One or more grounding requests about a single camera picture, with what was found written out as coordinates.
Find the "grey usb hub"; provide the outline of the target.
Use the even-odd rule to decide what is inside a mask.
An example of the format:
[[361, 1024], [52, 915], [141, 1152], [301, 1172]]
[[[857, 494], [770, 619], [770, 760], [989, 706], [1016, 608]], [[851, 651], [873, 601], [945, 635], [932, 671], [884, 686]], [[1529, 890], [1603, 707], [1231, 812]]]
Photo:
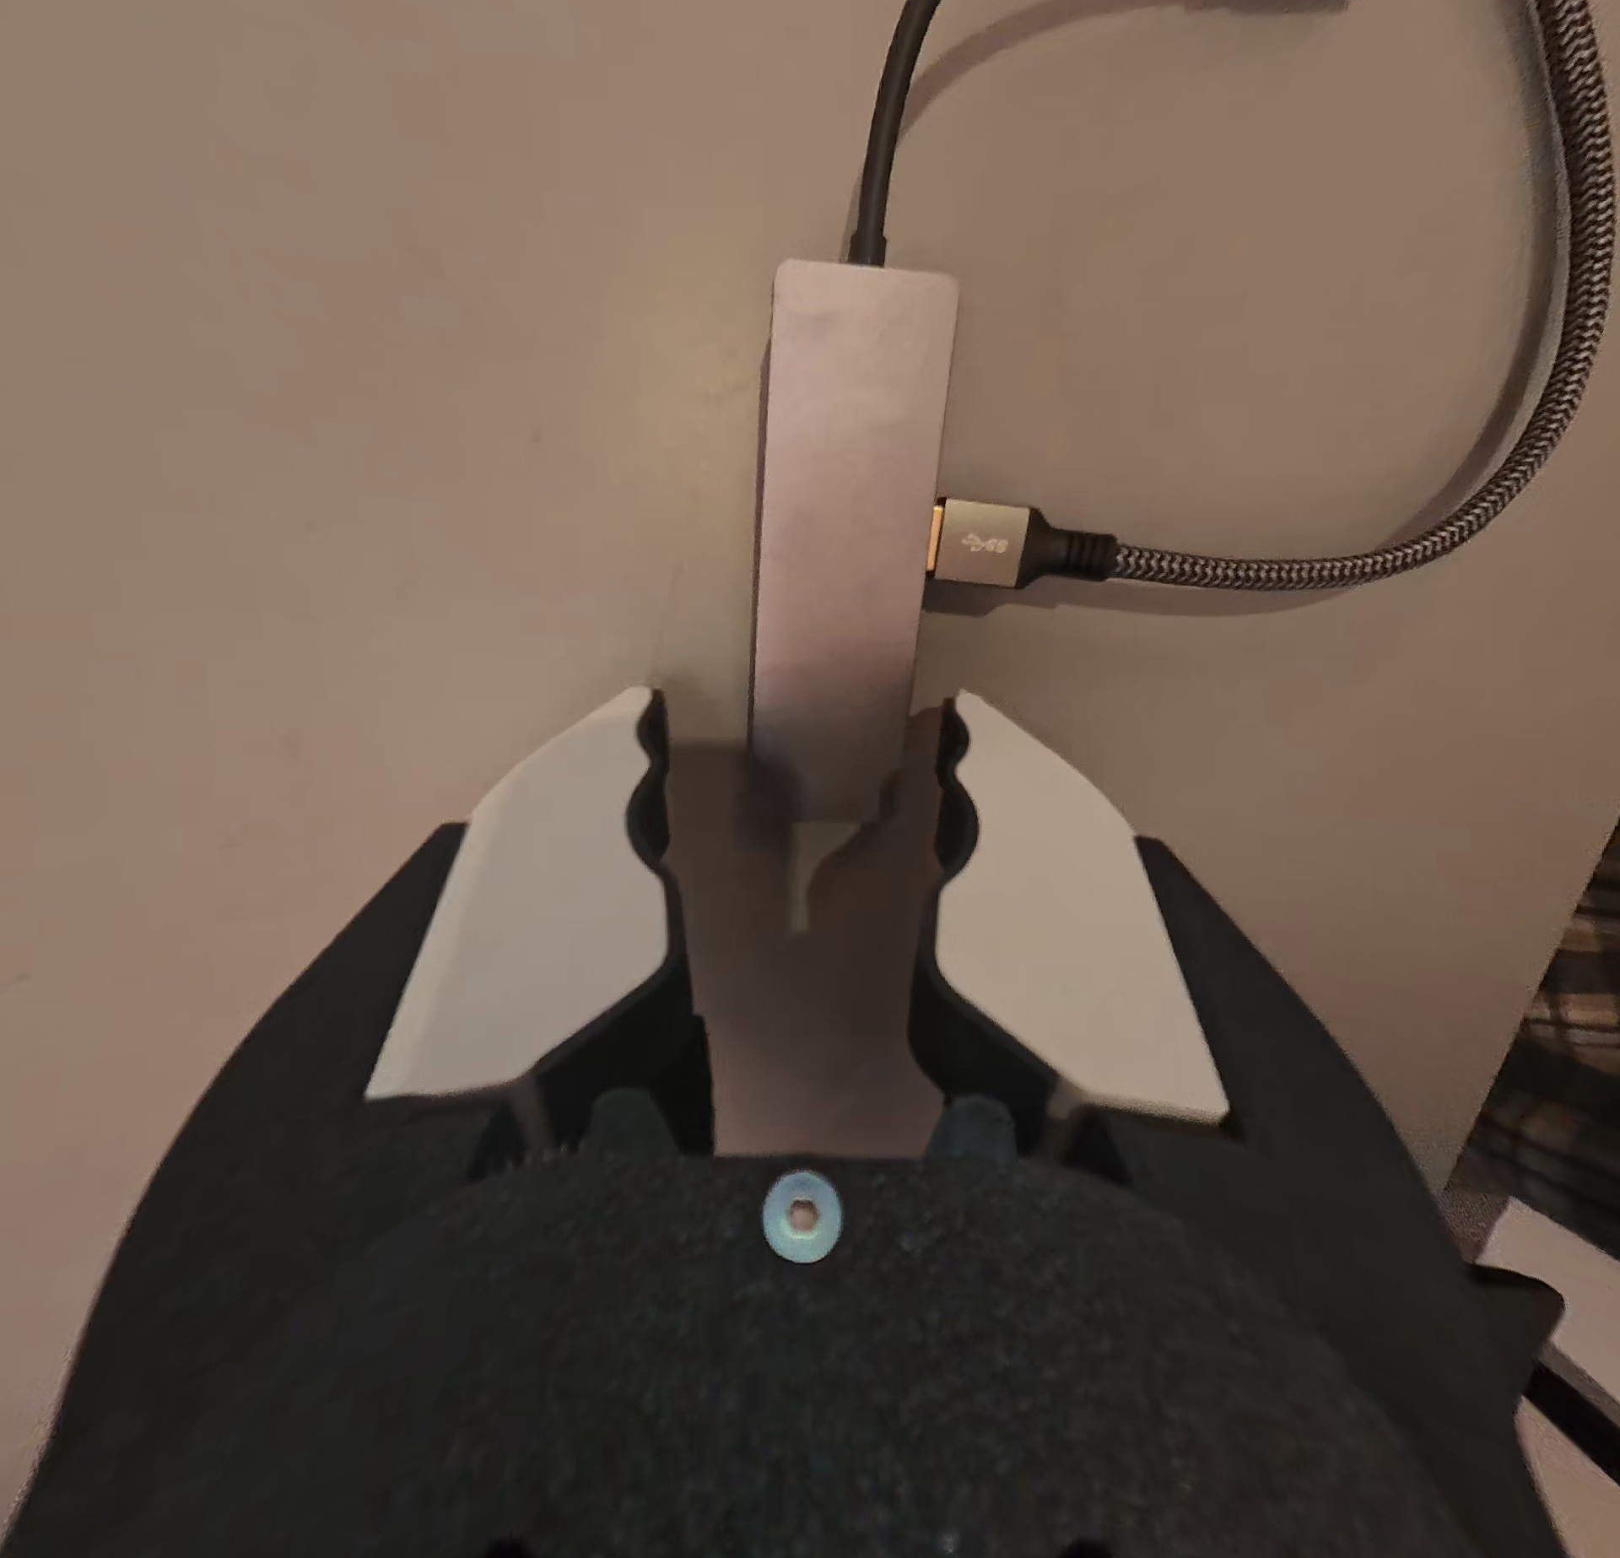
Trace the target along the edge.
[[960, 291], [773, 275], [748, 747], [793, 821], [876, 820], [904, 758]]

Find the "operator arm in plaid sleeve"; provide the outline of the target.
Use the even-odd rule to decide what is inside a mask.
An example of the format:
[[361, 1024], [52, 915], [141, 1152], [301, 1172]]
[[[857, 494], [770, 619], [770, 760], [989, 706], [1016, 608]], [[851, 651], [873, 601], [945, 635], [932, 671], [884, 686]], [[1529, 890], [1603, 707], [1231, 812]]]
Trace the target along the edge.
[[1562, 1183], [1616, 1207], [1618, 834], [1594, 863], [1520, 1024], [1520, 1134], [1563, 1167]]

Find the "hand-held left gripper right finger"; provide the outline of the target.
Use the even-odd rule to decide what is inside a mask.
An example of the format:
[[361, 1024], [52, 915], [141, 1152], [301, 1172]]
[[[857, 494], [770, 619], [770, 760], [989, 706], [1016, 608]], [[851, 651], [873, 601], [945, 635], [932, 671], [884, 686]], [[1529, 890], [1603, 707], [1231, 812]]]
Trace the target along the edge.
[[1220, 1138], [1231, 1102], [1126, 816], [983, 696], [942, 707], [911, 1057], [963, 1138], [1039, 1156], [1092, 1114]]

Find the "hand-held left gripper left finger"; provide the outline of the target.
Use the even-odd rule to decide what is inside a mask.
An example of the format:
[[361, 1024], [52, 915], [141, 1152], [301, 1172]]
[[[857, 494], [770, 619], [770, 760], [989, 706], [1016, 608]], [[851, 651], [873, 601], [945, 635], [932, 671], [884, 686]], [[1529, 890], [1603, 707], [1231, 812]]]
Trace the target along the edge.
[[497, 1102], [527, 1145], [582, 1142], [643, 1089], [705, 1143], [705, 1024], [665, 867], [665, 698], [632, 686], [475, 805], [367, 1080], [368, 1102]]

